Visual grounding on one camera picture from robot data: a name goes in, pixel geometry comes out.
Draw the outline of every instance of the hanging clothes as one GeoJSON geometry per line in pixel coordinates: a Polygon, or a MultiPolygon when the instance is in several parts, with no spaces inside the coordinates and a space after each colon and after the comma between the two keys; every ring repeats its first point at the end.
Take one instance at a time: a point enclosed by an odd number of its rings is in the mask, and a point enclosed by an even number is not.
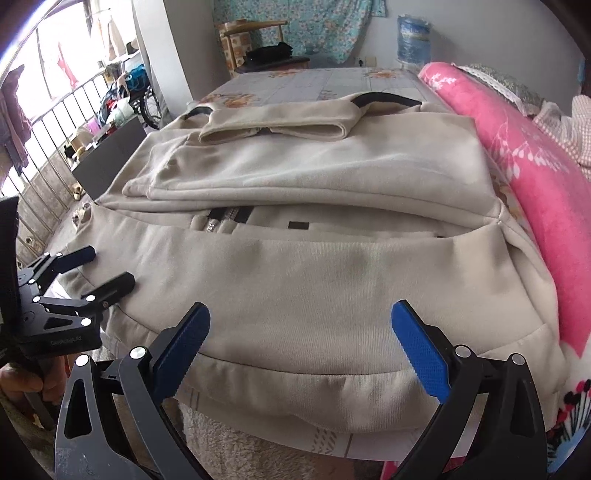
{"type": "Polygon", "coordinates": [[[4,181],[8,177],[8,172],[12,168],[12,160],[5,148],[0,148],[0,189],[4,185],[4,181]]]}
{"type": "Polygon", "coordinates": [[[99,17],[95,18],[90,31],[90,40],[99,55],[107,61],[127,53],[123,38],[112,17],[103,20],[99,17]]]}
{"type": "Polygon", "coordinates": [[[0,89],[0,145],[6,149],[19,175],[29,164],[25,143],[31,138],[32,130],[31,122],[22,111],[17,97],[18,79],[24,69],[25,66],[21,65],[9,72],[0,89]]]}
{"type": "Polygon", "coordinates": [[[78,79],[76,78],[76,75],[74,75],[74,72],[72,71],[66,59],[64,58],[64,53],[61,50],[60,42],[57,43],[57,49],[59,51],[59,54],[57,56],[57,65],[59,66],[59,68],[61,68],[66,77],[68,77],[68,80],[70,81],[70,87],[74,89],[78,85],[78,79]]]}

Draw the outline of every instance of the black bag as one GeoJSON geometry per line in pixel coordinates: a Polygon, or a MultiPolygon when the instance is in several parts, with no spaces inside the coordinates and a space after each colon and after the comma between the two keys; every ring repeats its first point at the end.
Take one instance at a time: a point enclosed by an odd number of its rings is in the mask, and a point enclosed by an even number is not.
{"type": "Polygon", "coordinates": [[[247,52],[244,63],[252,66],[266,65],[290,58],[292,51],[293,48],[287,43],[279,42],[271,47],[261,47],[247,52]]]}

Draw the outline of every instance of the floral curtain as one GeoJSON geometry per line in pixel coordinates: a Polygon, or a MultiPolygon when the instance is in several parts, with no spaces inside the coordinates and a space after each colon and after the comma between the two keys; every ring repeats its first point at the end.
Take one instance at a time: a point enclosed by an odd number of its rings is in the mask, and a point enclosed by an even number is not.
{"type": "MultiPolygon", "coordinates": [[[[232,20],[288,20],[285,41],[294,55],[323,53],[343,63],[370,17],[385,17],[385,0],[215,0],[216,25],[232,20]]],[[[273,28],[261,30],[254,46],[277,44],[273,28]]]]}

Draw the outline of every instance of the beige sweatshirt fabric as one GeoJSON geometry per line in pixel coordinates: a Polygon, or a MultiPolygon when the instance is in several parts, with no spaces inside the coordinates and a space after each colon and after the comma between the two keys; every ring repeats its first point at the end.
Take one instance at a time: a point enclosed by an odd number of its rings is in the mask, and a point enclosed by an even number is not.
{"type": "Polygon", "coordinates": [[[424,427],[437,407],[391,329],[407,299],[452,343],[523,354],[550,427],[566,373],[556,291],[493,192],[473,121],[351,105],[252,107],[252,123],[245,109],[149,134],[81,219],[68,250],[90,244],[98,258],[65,275],[66,290],[133,273],[103,325],[130,348],[204,303],[211,330],[186,385],[347,433],[424,427]],[[319,117],[331,127],[298,129],[319,117]],[[246,223],[207,218],[233,206],[254,206],[246,223]]]}

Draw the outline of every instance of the zipper pull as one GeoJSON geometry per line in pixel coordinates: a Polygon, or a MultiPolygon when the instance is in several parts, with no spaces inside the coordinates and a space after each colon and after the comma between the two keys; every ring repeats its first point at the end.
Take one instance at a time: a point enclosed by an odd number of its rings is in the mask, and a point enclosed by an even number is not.
{"type": "Polygon", "coordinates": [[[209,223],[207,224],[207,228],[205,229],[205,231],[212,233],[219,224],[220,224],[219,220],[211,219],[209,221],[209,223]]]}

